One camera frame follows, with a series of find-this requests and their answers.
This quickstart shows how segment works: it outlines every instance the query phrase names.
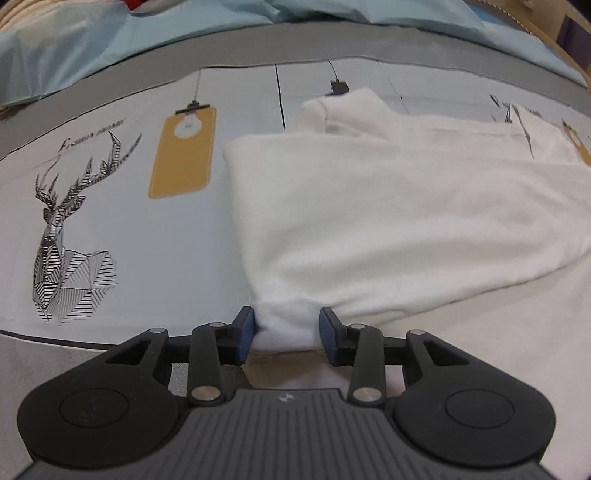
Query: white cloth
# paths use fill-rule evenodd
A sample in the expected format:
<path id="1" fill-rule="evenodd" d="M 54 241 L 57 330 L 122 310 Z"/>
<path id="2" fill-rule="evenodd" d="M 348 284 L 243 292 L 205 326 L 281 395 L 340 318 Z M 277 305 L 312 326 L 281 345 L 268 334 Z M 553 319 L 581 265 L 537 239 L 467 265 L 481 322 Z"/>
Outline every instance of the white cloth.
<path id="1" fill-rule="evenodd" d="M 319 345 L 318 310 L 381 325 L 523 283 L 591 245 L 591 170 L 525 109 L 405 116 L 369 89 L 225 149 L 255 346 Z"/>

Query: silver screw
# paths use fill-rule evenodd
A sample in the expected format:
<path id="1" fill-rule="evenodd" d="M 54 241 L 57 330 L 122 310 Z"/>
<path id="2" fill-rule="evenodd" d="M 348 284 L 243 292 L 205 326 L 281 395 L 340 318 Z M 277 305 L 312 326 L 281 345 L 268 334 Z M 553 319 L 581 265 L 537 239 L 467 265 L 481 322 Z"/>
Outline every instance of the silver screw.
<path id="1" fill-rule="evenodd" d="M 371 403 L 382 398 L 382 393 L 377 388 L 361 387 L 353 392 L 353 396 L 364 403 Z"/>
<path id="2" fill-rule="evenodd" d="M 212 401 L 218 398 L 222 392 L 216 387 L 210 385 L 203 385 L 202 387 L 195 387 L 191 390 L 191 396 L 196 400 Z"/>

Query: deer illustration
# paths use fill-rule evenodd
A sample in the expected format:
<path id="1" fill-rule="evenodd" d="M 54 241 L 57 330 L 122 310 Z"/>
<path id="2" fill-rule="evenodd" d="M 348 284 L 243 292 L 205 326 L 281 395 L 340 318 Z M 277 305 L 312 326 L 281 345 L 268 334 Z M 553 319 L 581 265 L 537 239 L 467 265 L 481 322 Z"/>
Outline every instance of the deer illustration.
<path id="1" fill-rule="evenodd" d="M 39 315 L 46 321 L 63 323 L 91 317 L 105 294 L 117 285 L 115 262 L 108 251 L 82 254 L 63 245 L 64 222 L 76 213 L 86 197 L 81 192 L 113 175 L 138 146 L 141 135 L 129 151 L 121 156 L 121 142 L 112 133 L 111 153 L 100 163 L 98 173 L 93 172 L 92 157 L 84 176 L 70 186 L 66 197 L 57 203 L 56 186 L 59 174 L 49 188 L 46 178 L 60 159 L 35 180 L 35 196 L 45 204 L 43 218 L 47 224 L 39 245 L 33 271 L 33 301 Z"/>

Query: blue plastic sheet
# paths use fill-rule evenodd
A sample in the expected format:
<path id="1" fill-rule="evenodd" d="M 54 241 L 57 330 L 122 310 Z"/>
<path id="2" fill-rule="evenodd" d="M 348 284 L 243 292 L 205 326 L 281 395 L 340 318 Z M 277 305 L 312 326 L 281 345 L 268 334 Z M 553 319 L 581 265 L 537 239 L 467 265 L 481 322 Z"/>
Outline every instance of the blue plastic sheet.
<path id="1" fill-rule="evenodd" d="M 482 21 L 462 0 L 185 0 L 157 15 L 122 2 L 62 2 L 0 35 L 0 105 L 62 90 L 118 61 L 184 38 L 328 14 L 442 33 L 504 51 L 586 85 L 537 38 Z"/>

